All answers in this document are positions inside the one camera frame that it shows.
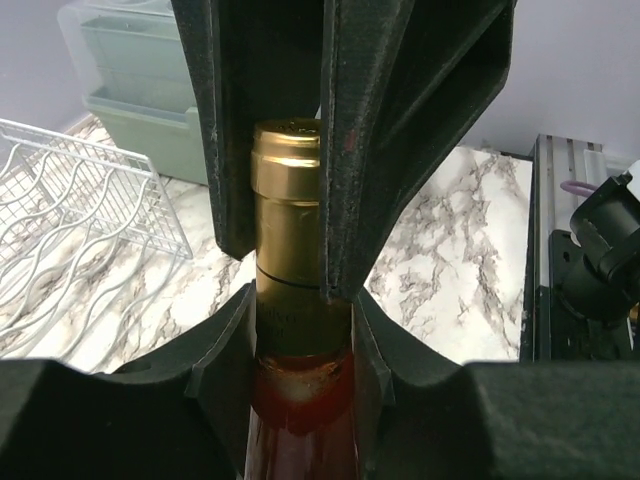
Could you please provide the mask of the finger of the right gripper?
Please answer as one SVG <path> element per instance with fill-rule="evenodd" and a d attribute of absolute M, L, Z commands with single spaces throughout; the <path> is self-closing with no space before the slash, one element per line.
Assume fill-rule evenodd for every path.
<path fill-rule="evenodd" d="M 256 239 L 254 128 L 315 116 L 324 4 L 179 0 L 172 7 L 199 114 L 216 243 L 241 260 Z"/>
<path fill-rule="evenodd" d="M 321 290 L 353 300 L 408 202 L 496 98 L 511 1 L 329 1 Z"/>

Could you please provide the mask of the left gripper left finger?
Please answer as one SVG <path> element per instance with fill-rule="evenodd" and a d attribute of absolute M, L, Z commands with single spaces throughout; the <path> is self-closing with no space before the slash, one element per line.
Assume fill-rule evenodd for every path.
<path fill-rule="evenodd" d="M 1 364 L 5 479 L 238 479 L 245 464 L 255 287 L 110 374 Z"/>

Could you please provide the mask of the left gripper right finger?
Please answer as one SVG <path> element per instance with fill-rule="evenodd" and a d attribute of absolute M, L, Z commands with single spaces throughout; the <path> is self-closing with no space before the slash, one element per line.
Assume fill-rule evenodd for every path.
<path fill-rule="evenodd" d="M 634 361 L 457 365 L 361 291 L 356 419 L 365 479 L 635 479 Z"/>

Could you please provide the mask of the red wine bottle gold cap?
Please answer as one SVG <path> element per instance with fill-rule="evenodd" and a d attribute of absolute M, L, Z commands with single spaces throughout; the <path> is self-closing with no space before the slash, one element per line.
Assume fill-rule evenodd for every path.
<path fill-rule="evenodd" d="M 321 124 L 257 124 L 256 351 L 247 479 L 356 479 L 352 307 L 320 292 Z"/>

